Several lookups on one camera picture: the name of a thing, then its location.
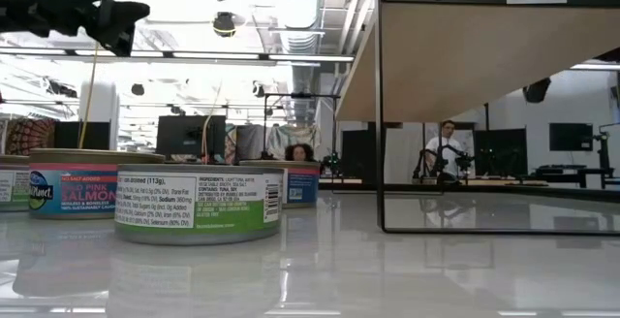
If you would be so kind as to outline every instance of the person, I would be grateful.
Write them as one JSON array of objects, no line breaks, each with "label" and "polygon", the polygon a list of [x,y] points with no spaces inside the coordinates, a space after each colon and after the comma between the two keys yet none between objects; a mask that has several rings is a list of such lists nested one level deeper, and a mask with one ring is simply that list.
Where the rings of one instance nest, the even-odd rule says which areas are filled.
[{"label": "person", "polygon": [[[461,144],[458,143],[457,140],[452,138],[452,135],[454,134],[454,127],[455,127],[455,124],[451,120],[446,120],[445,122],[442,123],[442,147],[450,145],[453,148],[460,151],[462,150]],[[438,148],[439,148],[439,137],[431,139],[426,145],[426,149],[431,150],[435,153],[437,153]],[[457,178],[458,177],[458,166],[456,165],[456,157],[457,157],[456,153],[449,148],[443,148],[442,156],[443,156],[443,159],[448,161],[448,163],[444,166],[444,173],[448,173],[452,175],[454,178]],[[433,155],[432,153],[426,152],[425,158],[426,158],[426,164],[428,164],[428,166],[432,170],[433,167],[435,166],[435,161],[437,157]]]},{"label": "person", "polygon": [[297,143],[287,147],[285,159],[296,162],[314,162],[314,150],[308,143]]}]

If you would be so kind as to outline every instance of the metal shelf frame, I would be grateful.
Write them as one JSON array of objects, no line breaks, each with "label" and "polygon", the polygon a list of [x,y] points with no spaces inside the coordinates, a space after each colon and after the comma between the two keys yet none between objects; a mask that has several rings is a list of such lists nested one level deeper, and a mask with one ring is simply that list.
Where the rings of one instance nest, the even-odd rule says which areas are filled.
[{"label": "metal shelf frame", "polygon": [[570,236],[614,236],[620,237],[620,231],[596,231],[596,232],[579,232],[579,231],[552,231],[552,230],[489,230],[489,229],[390,229],[386,225],[386,193],[388,192],[484,192],[484,193],[511,193],[511,194],[527,194],[540,195],[552,198],[576,198],[581,200],[599,201],[608,203],[620,202],[620,192],[592,191],[592,195],[588,191],[568,190],[554,188],[529,188],[529,187],[474,187],[469,186],[445,187],[445,186],[414,186],[403,185],[394,186],[386,185],[384,161],[385,161],[385,142],[382,133],[386,130],[384,122],[384,59],[383,59],[383,22],[382,22],[382,4],[383,3],[402,3],[402,4],[450,4],[450,5],[491,5],[491,6],[507,6],[522,7],[536,6],[544,9],[545,7],[565,7],[569,8],[620,8],[620,0],[561,0],[553,2],[533,1],[533,4],[527,2],[515,2],[514,0],[375,0],[375,121],[376,121],[376,159],[377,159],[377,183],[372,186],[376,188],[377,195],[377,217],[379,227],[386,233],[396,234],[485,234],[485,235],[570,235]]}]

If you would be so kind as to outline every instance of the woman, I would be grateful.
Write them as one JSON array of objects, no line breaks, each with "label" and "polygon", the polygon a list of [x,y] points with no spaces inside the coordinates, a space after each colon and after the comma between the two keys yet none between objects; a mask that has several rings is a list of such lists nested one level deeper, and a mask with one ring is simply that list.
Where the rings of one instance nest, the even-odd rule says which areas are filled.
[{"label": "woman", "polygon": [[285,159],[295,162],[314,162],[314,150],[308,143],[297,143],[287,147]]}]

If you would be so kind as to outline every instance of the white shirt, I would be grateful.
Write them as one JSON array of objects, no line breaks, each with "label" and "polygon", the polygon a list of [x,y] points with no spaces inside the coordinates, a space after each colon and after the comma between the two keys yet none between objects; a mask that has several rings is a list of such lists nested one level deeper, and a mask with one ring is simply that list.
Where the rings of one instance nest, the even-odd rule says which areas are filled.
[{"label": "white shirt", "polygon": [[[442,138],[442,146],[447,146],[447,145],[451,145],[457,150],[462,150],[461,144],[458,143],[457,140],[452,139],[452,138],[450,139]],[[430,149],[435,153],[437,153],[438,147],[439,147],[439,138],[431,139],[426,145],[426,149]],[[456,153],[454,153],[454,151],[452,151],[449,148],[444,148],[442,151],[442,156],[444,159],[448,160],[448,163],[444,167],[444,173],[458,176],[458,166],[456,166],[456,161],[455,161],[457,157]]]}]

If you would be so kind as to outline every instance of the dark hair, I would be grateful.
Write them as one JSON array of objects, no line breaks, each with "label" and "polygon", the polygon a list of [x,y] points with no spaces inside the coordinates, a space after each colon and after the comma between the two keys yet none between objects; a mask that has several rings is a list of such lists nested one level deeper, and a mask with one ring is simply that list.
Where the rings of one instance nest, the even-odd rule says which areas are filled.
[{"label": "dark hair", "polygon": [[449,120],[449,119],[448,119],[448,120],[444,120],[444,121],[442,122],[442,128],[443,128],[443,127],[445,127],[445,126],[446,126],[446,124],[452,124],[452,126],[453,126],[454,128],[456,128],[456,123],[454,123],[453,121],[451,121],[451,120]]},{"label": "dark hair", "polygon": [[306,162],[314,162],[314,150],[312,149],[312,147],[310,146],[310,144],[308,143],[296,143],[296,144],[291,144],[290,146],[287,147],[286,151],[285,151],[285,158],[288,161],[293,161],[293,153],[295,152],[295,149],[301,147],[303,148],[303,151],[306,152]]}]

